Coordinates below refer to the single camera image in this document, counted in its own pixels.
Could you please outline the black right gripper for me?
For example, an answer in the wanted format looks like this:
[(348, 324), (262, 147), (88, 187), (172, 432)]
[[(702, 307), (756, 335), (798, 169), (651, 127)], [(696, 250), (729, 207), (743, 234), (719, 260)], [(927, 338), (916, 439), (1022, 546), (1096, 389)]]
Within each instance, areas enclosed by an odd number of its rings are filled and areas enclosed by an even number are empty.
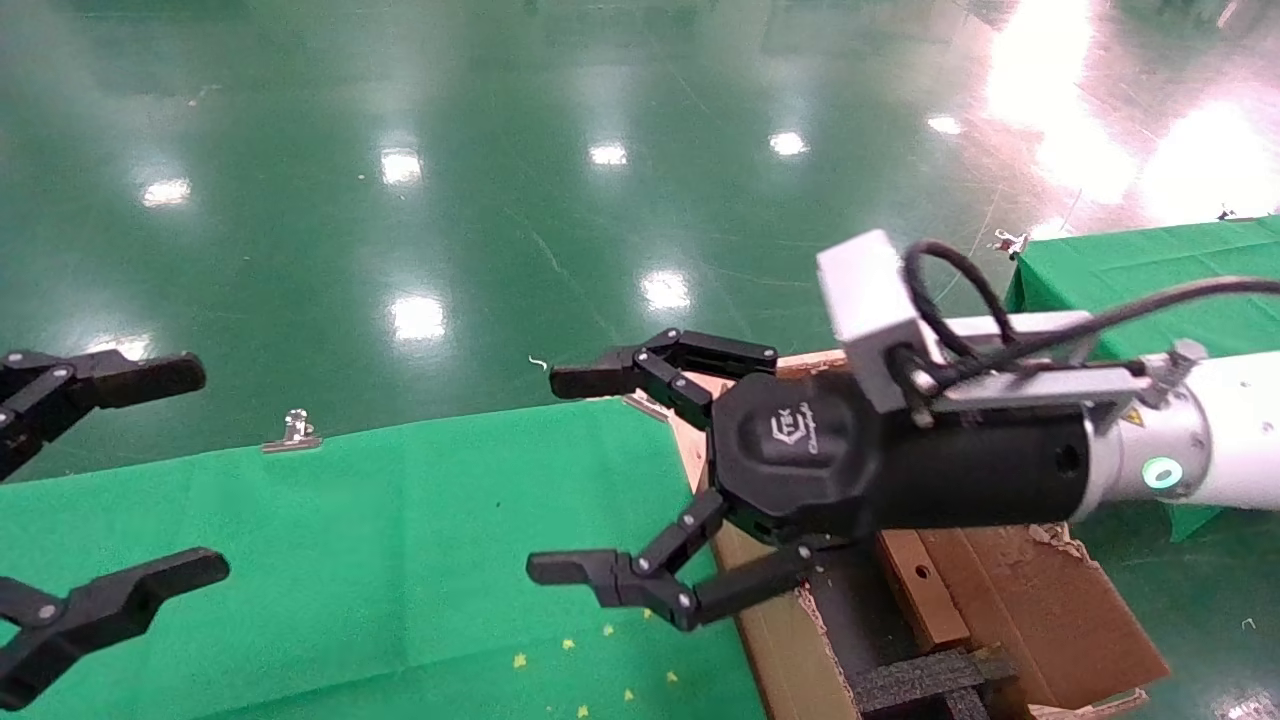
[[(877, 411), (847, 373), (780, 379), (777, 363), (767, 345), (669, 328), (585, 366), (553, 366), (557, 398), (641, 391), (689, 425), (709, 427), (714, 489), (696, 492), (640, 553), (530, 553), (527, 577), (585, 585), (603, 609), (646, 609), (692, 632), (803, 585), (826, 557), (826, 539), (808, 536), (1056, 523), (1083, 505), (1091, 450), (1079, 410), (945, 413), (920, 428), (908, 411)], [(692, 373), (740, 382), (714, 401)], [(780, 547), (682, 583), (678, 571), (726, 518)]]

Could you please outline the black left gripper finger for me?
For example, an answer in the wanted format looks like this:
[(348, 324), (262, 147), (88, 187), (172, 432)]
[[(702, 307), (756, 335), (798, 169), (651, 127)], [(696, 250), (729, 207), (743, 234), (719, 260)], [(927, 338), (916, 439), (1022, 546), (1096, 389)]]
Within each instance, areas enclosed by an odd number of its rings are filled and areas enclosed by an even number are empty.
[(192, 393), (206, 382), (195, 354), (132, 360), (118, 350), (76, 356), (9, 351), (1, 365), (1, 479), (95, 410)]
[(229, 575), (223, 553), (191, 548), (97, 577), (63, 597), (3, 577), (3, 620), (17, 629), (1, 650), (3, 711), (27, 708), (84, 656), (147, 633), (166, 601)]

